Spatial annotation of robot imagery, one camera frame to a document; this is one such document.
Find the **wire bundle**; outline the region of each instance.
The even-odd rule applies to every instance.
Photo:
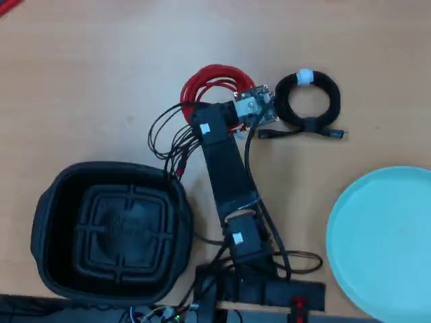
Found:
[[[188,104],[189,106],[207,106],[208,103],[203,102],[182,102],[175,104],[173,107],[167,109],[150,127],[148,131],[148,147],[154,153],[154,155],[165,162],[164,171],[168,177],[176,176],[181,179],[186,165],[187,160],[191,154],[200,146],[199,138],[193,133],[192,127],[187,124],[181,128],[175,134],[170,150],[161,152],[156,147],[156,141],[160,131],[166,126],[169,120],[171,120],[177,113],[181,111],[181,107]],[[161,122],[163,118],[166,118],[164,122],[155,131],[154,128]]]
[[[185,83],[181,90],[180,102],[200,102],[202,96],[214,86],[224,87],[232,92],[242,92],[256,85],[246,73],[236,67],[212,64],[200,69]],[[188,123],[193,111],[193,105],[183,105],[183,114]]]
[[[289,97],[292,90],[298,86],[302,86],[299,73],[294,73],[283,78],[275,88],[275,110],[277,115],[286,123],[295,126],[293,131],[277,131],[272,129],[261,129],[258,132],[260,139],[271,139],[288,137],[297,133],[317,133],[324,137],[332,137],[341,139],[344,136],[344,131],[337,129],[329,129],[328,126],[334,122],[339,116],[341,109],[341,94],[337,84],[326,74],[319,71],[312,72],[312,81],[309,85],[313,85],[322,89],[329,96],[329,107],[325,113],[318,117],[299,117],[289,103]]]

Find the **black cable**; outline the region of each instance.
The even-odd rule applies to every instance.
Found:
[[[258,192],[257,186],[255,183],[255,180],[253,179],[253,175],[251,174],[251,169],[250,169],[250,144],[251,144],[251,139],[253,138],[253,135],[255,134],[256,128],[259,126],[261,119],[268,112],[268,110],[272,107],[273,99],[271,99],[271,101],[269,101],[268,103],[264,103],[263,101],[262,101],[262,103],[263,103],[262,111],[257,116],[256,120],[251,125],[250,130],[248,131],[248,136],[247,136],[247,140],[245,142],[245,148],[244,148],[245,169],[246,169],[248,177],[250,178],[251,183],[253,184],[253,186],[255,187],[257,192]],[[274,222],[272,221],[271,216],[268,213],[267,208],[265,207],[265,204],[263,204],[263,201],[260,198],[259,198],[259,208],[261,209],[263,217],[265,218],[267,225],[273,234],[275,243],[277,244],[277,246],[281,252],[281,257],[283,258],[283,263],[284,263],[284,266],[286,269],[286,280],[289,281],[290,280],[290,264],[289,264],[288,255],[286,253],[286,249],[284,248],[283,241],[281,240],[281,237],[277,231],[277,228],[275,227]]]
[[[315,259],[317,260],[317,263],[315,266],[306,268],[306,269],[295,269],[291,268],[290,272],[292,274],[297,275],[305,275],[305,274],[311,274],[317,270],[319,270],[323,266],[323,259],[318,254],[315,254],[314,252],[308,252],[308,251],[300,251],[300,250],[288,250],[287,251],[288,256],[293,257],[299,257],[299,258],[305,258],[305,259]],[[274,256],[281,256],[280,252],[275,252],[273,254]],[[274,262],[277,268],[285,269],[282,264],[279,264],[278,262]]]
[[[233,310],[233,311],[238,314],[238,317],[240,319],[240,323],[243,323],[244,321],[242,320],[242,315],[241,315],[240,311],[238,311],[238,310]]]
[[[175,116],[178,112],[181,111],[181,106],[191,105],[191,104],[198,107],[205,107],[209,105],[208,103],[205,103],[205,102],[183,102],[180,104],[176,104],[170,107],[169,109],[167,109],[165,112],[163,112],[159,117],[157,117],[153,125],[150,127],[150,130],[148,131],[147,142],[150,150],[154,153],[154,155],[158,159],[165,161],[164,172],[166,175],[166,181],[168,183],[168,186],[170,186],[170,183],[173,177],[177,177],[179,180],[181,180],[183,176],[183,172],[185,170],[185,166],[187,164],[187,160],[190,158],[191,154],[197,148],[200,147],[201,143],[199,139],[196,138],[196,136],[194,136],[193,129],[189,124],[182,127],[174,135],[174,138],[172,140],[172,144],[170,147],[170,151],[165,151],[165,152],[159,151],[156,148],[156,141],[163,127],[166,126],[168,121],[171,120],[173,116]],[[162,122],[162,118],[164,116],[167,116],[167,119]],[[162,122],[162,124],[156,130],[156,126],[159,122]],[[182,218],[185,219],[186,221],[189,220],[185,216],[182,216]],[[193,232],[193,235],[198,240],[201,240],[202,242],[205,242],[207,244],[211,244],[214,246],[221,246],[223,244],[223,241],[208,239],[196,231]]]
[[[340,106],[341,96],[337,84],[326,74],[313,71],[313,81],[311,85],[321,88],[329,96],[329,107],[325,113],[318,117],[299,117],[292,109],[289,103],[289,97],[292,90],[298,85],[297,74],[291,74],[283,78],[275,88],[275,111],[277,115],[286,123],[296,127],[294,131],[277,131],[271,129],[259,130],[260,139],[270,139],[286,137],[297,133],[318,133],[322,136],[341,139],[344,131],[328,129],[327,127],[337,119]]]

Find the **coiled black cable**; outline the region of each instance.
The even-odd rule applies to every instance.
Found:
[[[284,122],[295,126],[296,130],[276,131],[271,129],[261,129],[258,132],[260,139],[287,137],[297,133],[318,133],[322,136],[338,139],[341,139],[344,136],[343,130],[327,128],[335,121],[335,119],[337,119],[340,112],[341,96],[337,84],[324,73],[318,71],[307,71],[312,73],[312,79],[310,79],[309,84],[321,88],[329,96],[328,110],[318,117],[299,117],[290,106],[289,96],[295,87],[303,84],[301,84],[301,80],[298,82],[299,73],[286,76],[275,88],[274,106],[278,116]]]

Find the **red cable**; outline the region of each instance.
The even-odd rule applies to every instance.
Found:
[[[246,73],[236,67],[219,64],[208,65],[200,69],[185,83],[181,90],[180,102],[199,102],[204,93],[213,86],[224,87],[232,92],[242,92],[255,87],[255,83]],[[183,114],[187,122],[190,122],[190,114],[192,113],[192,106],[183,106]]]
[[[4,0],[4,2],[0,3],[0,16],[7,13],[10,9],[15,7],[21,2],[21,0]]]

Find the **cable connector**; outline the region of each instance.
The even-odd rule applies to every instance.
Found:
[[[325,137],[330,138],[336,138],[336,139],[342,139],[344,137],[344,130],[338,130],[338,129],[322,129],[319,131],[319,134]]]
[[[299,133],[299,131],[278,131],[272,129],[261,129],[257,131],[259,139],[272,139],[280,137],[288,137]]]
[[[178,178],[182,178],[187,166],[187,160],[189,158],[189,146],[184,147],[181,153],[180,161],[178,162],[178,167],[176,168],[176,175]]]

